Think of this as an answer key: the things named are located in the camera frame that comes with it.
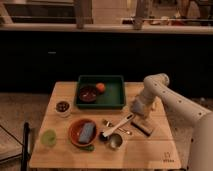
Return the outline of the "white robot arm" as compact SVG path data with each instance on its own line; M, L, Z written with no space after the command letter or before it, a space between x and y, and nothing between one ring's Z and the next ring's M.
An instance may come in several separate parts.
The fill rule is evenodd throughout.
M160 98L181 114L193 127L187 171L213 171L213 111L171 90L165 73L146 76L143 89L133 102L136 113L146 116L145 108Z

